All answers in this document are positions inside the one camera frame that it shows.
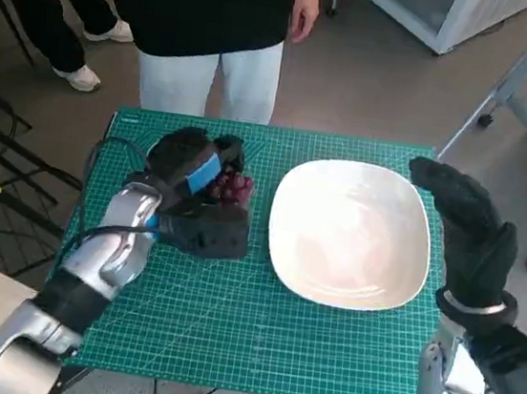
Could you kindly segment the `person's hand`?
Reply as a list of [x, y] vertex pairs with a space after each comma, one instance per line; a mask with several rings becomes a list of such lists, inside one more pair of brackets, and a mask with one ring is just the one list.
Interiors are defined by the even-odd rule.
[[320, 0], [294, 0], [290, 14], [289, 38], [300, 43], [308, 38], [319, 16]]

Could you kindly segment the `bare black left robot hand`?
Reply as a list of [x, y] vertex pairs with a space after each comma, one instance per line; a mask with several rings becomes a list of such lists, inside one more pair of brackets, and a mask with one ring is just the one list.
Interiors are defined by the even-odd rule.
[[184, 127], [164, 135], [149, 152], [151, 172], [182, 196], [195, 195], [220, 175], [242, 173], [243, 140], [235, 135], [212, 139], [203, 128]]

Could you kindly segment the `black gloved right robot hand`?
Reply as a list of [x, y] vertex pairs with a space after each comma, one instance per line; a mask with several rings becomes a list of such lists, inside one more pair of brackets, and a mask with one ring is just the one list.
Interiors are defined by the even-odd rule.
[[470, 309], [501, 305], [517, 256], [515, 225], [500, 217], [490, 193], [469, 175], [423, 156], [409, 167], [411, 181], [432, 195], [441, 216], [445, 289]]

